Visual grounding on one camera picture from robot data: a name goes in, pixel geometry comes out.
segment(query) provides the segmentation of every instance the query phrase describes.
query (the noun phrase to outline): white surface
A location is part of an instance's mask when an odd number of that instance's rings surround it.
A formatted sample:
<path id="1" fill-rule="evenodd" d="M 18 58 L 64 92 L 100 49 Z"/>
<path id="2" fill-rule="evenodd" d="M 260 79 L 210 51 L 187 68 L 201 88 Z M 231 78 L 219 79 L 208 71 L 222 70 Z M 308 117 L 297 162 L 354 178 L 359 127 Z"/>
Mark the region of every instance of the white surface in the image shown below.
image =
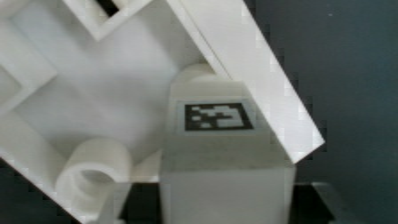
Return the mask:
<path id="1" fill-rule="evenodd" d="M 64 0 L 79 20 L 100 41 L 128 21 L 130 17 L 143 10 L 151 0 L 118 0 L 114 1 L 119 12 L 109 17 L 96 0 Z"/>
<path id="2" fill-rule="evenodd" d="M 167 3 L 148 5 L 100 43 L 61 1 L 32 1 L 13 21 L 59 70 L 16 112 L 66 158 L 105 136 L 139 164 L 162 147 L 173 78 L 203 59 Z"/>
<path id="3" fill-rule="evenodd" d="M 0 20 L 15 15 L 29 1 L 31 0 L 0 0 Z"/>
<path id="4" fill-rule="evenodd" d="M 203 54 L 206 55 L 212 49 L 212 57 L 226 74 L 247 84 L 292 160 L 299 162 L 324 144 L 324 139 L 246 2 L 244 0 L 167 1 L 182 22 L 194 24 L 189 31 Z"/>
<path id="5" fill-rule="evenodd" d="M 262 112 L 251 134 L 242 130 L 222 135 L 178 132 L 185 120 L 178 103 L 244 100 L 253 102 L 242 82 L 173 85 L 160 173 L 167 224 L 288 223 L 295 165 Z"/>
<path id="6" fill-rule="evenodd" d="M 132 183 L 130 157 L 127 147 L 109 138 L 86 141 L 73 152 L 55 191 L 66 210 L 86 222 L 98 220 L 116 184 Z"/>
<path id="7" fill-rule="evenodd" d="M 0 21 L 0 116 L 20 105 L 57 71 L 7 21 Z"/>

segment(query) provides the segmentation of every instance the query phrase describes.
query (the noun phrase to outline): white plastic block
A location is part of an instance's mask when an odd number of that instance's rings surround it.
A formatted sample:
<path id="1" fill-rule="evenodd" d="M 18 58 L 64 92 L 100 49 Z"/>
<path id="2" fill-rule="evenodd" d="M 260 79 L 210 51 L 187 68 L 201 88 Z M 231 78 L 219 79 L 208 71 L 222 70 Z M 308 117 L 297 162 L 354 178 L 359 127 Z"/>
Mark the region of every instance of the white plastic block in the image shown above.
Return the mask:
<path id="1" fill-rule="evenodd" d="M 267 44 L 244 0 L 167 0 L 215 72 L 244 81 L 294 162 L 322 135 Z"/>
<path id="2" fill-rule="evenodd" d="M 0 116 L 48 83 L 57 71 L 9 22 L 0 22 Z"/>
<path id="3" fill-rule="evenodd" d="M 112 16 L 105 13 L 96 0 L 64 0 L 64 3 L 98 41 L 107 37 L 153 0 L 109 1 L 112 1 L 119 8 L 119 11 Z"/>
<path id="4" fill-rule="evenodd" d="M 286 224 L 294 179 L 244 82 L 176 82 L 160 173 L 166 224 Z"/>

